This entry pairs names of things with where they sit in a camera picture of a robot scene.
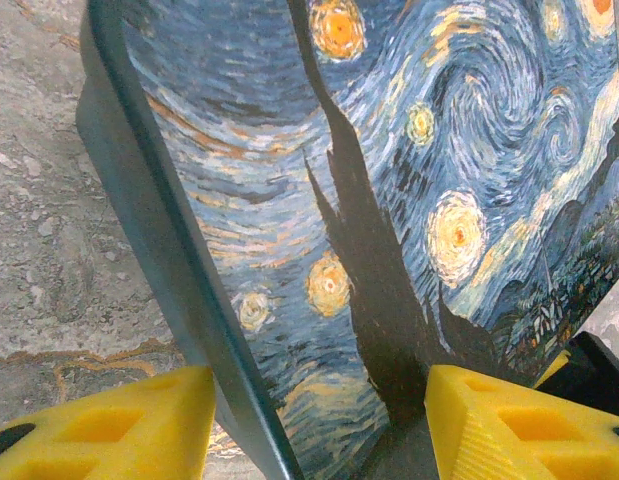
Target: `speckled gray surface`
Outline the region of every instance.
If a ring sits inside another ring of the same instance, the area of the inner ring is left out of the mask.
[[[76,132],[82,7],[0,0],[0,424],[182,364]],[[583,328],[619,357],[619,282]],[[216,427],[205,478],[262,476]]]

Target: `textured yellow plastic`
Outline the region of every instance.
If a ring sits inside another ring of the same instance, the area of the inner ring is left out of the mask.
[[[562,352],[560,352],[560,355],[558,355],[556,359],[551,363],[551,365],[549,365],[549,368],[545,370],[545,373],[542,374],[542,376],[538,379],[533,388],[538,388],[538,386],[544,383],[545,380],[547,380],[550,376],[552,376],[554,373],[556,373],[558,370],[568,364],[569,356],[570,355],[567,350],[563,350]]]
[[[211,370],[185,367],[19,418],[0,480],[199,480],[215,410]]]
[[[619,480],[619,417],[459,367],[425,398],[441,480]]]

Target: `starry night painting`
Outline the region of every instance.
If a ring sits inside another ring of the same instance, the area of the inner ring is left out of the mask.
[[[619,278],[612,0],[125,4],[307,477],[421,417],[432,364],[531,385]]]

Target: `swirling sky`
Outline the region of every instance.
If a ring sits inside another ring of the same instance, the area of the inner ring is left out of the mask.
[[[340,404],[355,410],[369,387],[347,277],[304,166],[306,158],[337,205],[331,138],[286,2],[148,4],[149,27],[125,30],[132,61],[160,106],[156,119],[272,398],[281,406],[307,379],[343,376],[357,386]],[[544,232],[605,156],[619,115],[613,5],[314,0],[308,8],[325,82],[358,132],[418,298],[435,302],[441,278],[452,310],[485,322],[484,305],[526,278]],[[469,216],[453,228],[459,211]],[[349,418],[346,428],[369,436],[385,420],[365,398],[360,418],[374,411],[375,420]],[[338,422],[329,415],[312,421]],[[324,455],[345,442],[343,425]],[[320,445],[292,442],[303,465],[322,473],[353,455],[315,463]]]

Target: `printed artwork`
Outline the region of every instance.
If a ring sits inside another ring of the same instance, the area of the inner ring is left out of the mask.
[[[611,0],[143,0],[129,53],[309,478],[531,384],[619,277]]]

